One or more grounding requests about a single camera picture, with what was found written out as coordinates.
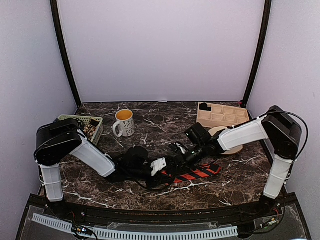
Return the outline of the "red navy striped tie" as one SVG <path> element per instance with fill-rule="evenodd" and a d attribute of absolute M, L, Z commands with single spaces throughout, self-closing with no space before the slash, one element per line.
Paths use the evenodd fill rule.
<path fill-rule="evenodd" d="M 217 175 L 222 170 L 221 166 L 215 163 L 206 163 L 197 165 L 195 168 L 168 168 L 162 170 L 158 175 L 165 183 L 170 183 L 173 179 L 174 184 L 197 180 L 201 178 L 208 178 Z"/>

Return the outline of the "white patterned mug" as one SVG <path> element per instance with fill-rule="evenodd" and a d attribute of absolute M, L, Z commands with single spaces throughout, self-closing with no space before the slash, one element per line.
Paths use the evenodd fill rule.
<path fill-rule="evenodd" d="M 135 133 L 133 112 L 122 109 L 115 114 L 116 122 L 112 126 L 112 132 L 117 137 L 131 137 Z"/>

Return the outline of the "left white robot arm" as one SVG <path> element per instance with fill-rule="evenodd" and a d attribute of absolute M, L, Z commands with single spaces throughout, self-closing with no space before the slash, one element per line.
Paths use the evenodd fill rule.
<path fill-rule="evenodd" d="M 71 213 L 70 206 L 63 201 L 60 173 L 60 162 L 68 155 L 79 159 L 110 183 L 143 180 L 145 189 L 157 190 L 159 185 L 169 185 L 174 180 L 171 175 L 162 175 L 173 162 L 170 156 L 151 160 L 145 148 L 136 146 L 112 158 L 88 140 L 75 119 L 43 125 L 36 132 L 33 157 L 39 165 L 50 208 L 60 218 L 67 218 Z"/>

